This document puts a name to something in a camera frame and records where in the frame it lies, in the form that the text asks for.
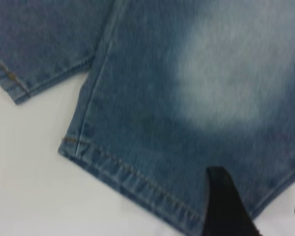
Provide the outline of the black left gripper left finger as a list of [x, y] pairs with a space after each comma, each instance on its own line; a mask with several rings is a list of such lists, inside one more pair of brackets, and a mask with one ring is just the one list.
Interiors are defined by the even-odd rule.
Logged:
[[206, 170], [209, 195], [204, 223], [205, 236], [259, 236], [235, 184], [223, 167]]

